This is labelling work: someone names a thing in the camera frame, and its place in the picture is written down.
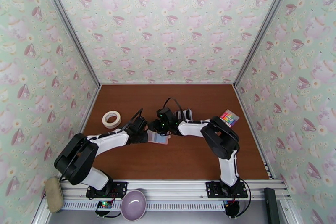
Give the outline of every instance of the tape roll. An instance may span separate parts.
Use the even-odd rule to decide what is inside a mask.
[[[108,123],[108,119],[110,117],[117,117],[117,119],[112,123]],[[106,128],[109,128],[109,129],[116,128],[121,123],[120,113],[117,111],[109,111],[105,113],[105,115],[102,117],[102,123]]]

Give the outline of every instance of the wooden table surface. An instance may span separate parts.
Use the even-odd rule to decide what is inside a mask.
[[[220,116],[230,109],[240,117],[233,126],[239,136],[238,172],[243,179],[268,179],[263,161],[231,85],[105,85],[98,95],[85,128],[85,135],[111,131],[102,116],[111,110],[121,114],[124,125],[140,108],[147,121],[156,118],[168,97],[175,97],[183,109],[190,108],[194,120]],[[167,105],[174,112],[174,101]],[[168,145],[127,145],[99,155],[94,167],[113,179],[219,179],[218,158],[206,141],[194,136],[172,136]]]

